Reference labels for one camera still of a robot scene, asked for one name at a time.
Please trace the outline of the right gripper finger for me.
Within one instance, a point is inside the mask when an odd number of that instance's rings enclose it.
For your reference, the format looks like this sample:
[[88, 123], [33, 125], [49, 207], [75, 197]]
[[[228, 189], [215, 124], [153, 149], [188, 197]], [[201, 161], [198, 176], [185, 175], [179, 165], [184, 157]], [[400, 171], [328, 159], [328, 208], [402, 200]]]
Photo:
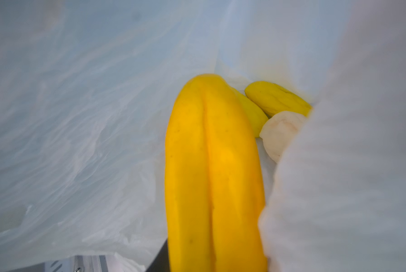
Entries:
[[170, 272], [168, 240], [165, 241], [154, 261], [146, 269], [146, 272]]

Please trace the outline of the yellow banana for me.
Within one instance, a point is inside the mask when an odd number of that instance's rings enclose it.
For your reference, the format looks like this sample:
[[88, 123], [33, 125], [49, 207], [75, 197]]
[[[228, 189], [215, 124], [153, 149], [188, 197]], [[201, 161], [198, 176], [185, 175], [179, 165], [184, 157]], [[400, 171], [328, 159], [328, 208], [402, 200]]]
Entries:
[[174, 103], [164, 191], [171, 271], [267, 271], [259, 152], [237, 96], [218, 75], [192, 78]]

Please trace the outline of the white translucent plastic bag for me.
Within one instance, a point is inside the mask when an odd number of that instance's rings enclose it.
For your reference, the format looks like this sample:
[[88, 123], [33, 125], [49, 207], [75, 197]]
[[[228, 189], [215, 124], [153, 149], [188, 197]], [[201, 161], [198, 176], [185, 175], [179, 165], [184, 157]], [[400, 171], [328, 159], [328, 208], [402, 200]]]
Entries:
[[406, 272], [406, 1], [0, 1], [0, 272], [147, 269], [172, 106], [205, 73], [314, 106], [261, 155], [272, 271]]

